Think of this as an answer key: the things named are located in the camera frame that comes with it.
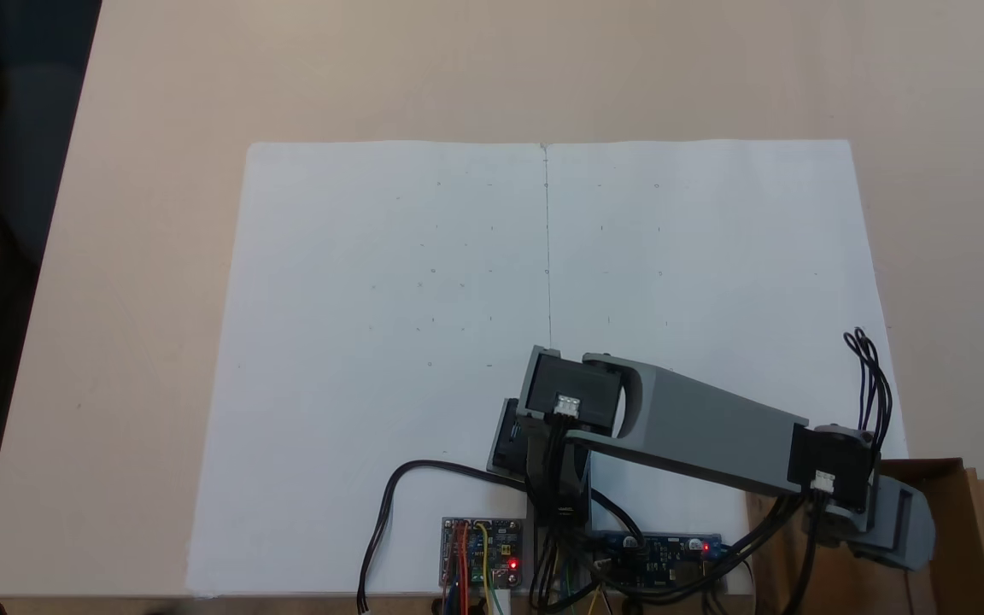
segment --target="white table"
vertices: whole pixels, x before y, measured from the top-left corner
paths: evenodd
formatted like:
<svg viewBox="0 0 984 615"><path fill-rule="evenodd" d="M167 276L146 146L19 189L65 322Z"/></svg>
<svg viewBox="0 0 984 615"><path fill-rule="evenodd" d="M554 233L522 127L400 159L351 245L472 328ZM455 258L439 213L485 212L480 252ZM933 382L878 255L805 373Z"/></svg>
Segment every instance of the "white table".
<svg viewBox="0 0 984 615"><path fill-rule="evenodd" d="M911 453L984 476L984 3L102 6L0 459L0 595L184 595L256 141L847 138Z"/></svg>

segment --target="paper sheet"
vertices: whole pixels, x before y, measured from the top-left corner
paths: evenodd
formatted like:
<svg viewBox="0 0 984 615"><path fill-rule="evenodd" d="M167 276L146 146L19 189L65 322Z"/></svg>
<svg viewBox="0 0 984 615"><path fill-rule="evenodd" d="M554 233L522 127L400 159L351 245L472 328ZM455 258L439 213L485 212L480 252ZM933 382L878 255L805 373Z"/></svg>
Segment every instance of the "paper sheet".
<svg viewBox="0 0 984 615"><path fill-rule="evenodd" d="M483 467L535 343L851 425L856 325L890 375L846 143L254 145L188 588L354 592L390 473ZM746 530L738 491L605 458L593 478L645 530ZM524 499L414 471L368 590L437 591L444 515Z"/></svg>

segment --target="blue circuit board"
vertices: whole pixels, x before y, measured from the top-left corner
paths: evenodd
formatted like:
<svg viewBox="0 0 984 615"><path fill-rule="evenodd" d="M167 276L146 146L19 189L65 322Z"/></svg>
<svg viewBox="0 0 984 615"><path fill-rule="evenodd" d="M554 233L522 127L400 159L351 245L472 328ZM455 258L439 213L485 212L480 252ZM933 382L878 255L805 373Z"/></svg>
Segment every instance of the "blue circuit board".
<svg viewBox="0 0 984 615"><path fill-rule="evenodd" d="M484 533L489 533L489 586L492 589L514 588L523 580L523 520L521 518L455 518L442 519L438 548L438 580L440 585L454 582L458 573L457 529L466 529L466 565L470 587L484 583Z"/></svg>
<svg viewBox="0 0 984 615"><path fill-rule="evenodd" d="M610 548L635 548L628 532L598 532ZM610 576L639 589L670 589L703 577L722 555L719 534L644 534L646 548L612 558Z"/></svg>

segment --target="brown cardboard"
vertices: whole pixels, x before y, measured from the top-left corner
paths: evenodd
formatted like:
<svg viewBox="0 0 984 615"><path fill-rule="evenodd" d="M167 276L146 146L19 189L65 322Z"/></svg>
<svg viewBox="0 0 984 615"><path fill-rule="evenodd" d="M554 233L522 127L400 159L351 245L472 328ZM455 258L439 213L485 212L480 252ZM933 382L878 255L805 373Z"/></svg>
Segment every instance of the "brown cardboard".
<svg viewBox="0 0 984 615"><path fill-rule="evenodd" d="M882 472L921 490L936 522L933 561L904 572L861 560L844 548L819 548L803 612L859 614L976 614L984 612L984 480L962 460L885 460ZM749 495L757 523L770 499ZM800 518L789 522L753 558L758 612L780 612L803 565Z"/></svg>

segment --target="electronic component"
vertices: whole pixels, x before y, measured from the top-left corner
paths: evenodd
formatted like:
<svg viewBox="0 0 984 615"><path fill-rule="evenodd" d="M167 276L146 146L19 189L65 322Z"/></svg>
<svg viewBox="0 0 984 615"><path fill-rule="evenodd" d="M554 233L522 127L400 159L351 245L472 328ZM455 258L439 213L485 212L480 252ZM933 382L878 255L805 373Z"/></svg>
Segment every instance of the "electronic component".
<svg viewBox="0 0 984 615"><path fill-rule="evenodd" d="M458 530L466 532L465 557L472 588L484 583L484 525L489 533L489 587L509 589L522 580L520 558L523 555L523 520L521 518L454 518L442 519L438 548L438 582L440 587L452 583L458 573Z"/></svg>
<svg viewBox="0 0 984 615"><path fill-rule="evenodd" d="M610 577L641 590L669 590L693 583L719 560L723 544L719 534L644 534L645 548L637 550L636 538L628 532L596 532L594 536L612 552L622 554L610 560Z"/></svg>

